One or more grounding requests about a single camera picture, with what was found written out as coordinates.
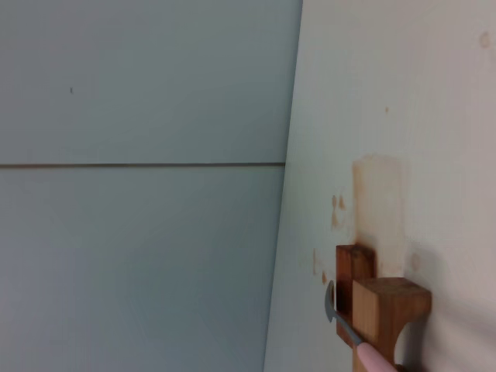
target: pink tool handle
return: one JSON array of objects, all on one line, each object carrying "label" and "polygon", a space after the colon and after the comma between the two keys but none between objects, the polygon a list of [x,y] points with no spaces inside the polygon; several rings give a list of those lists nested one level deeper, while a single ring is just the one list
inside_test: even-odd
[{"label": "pink tool handle", "polygon": [[356,352],[367,372],[397,372],[369,343],[361,343]]}]

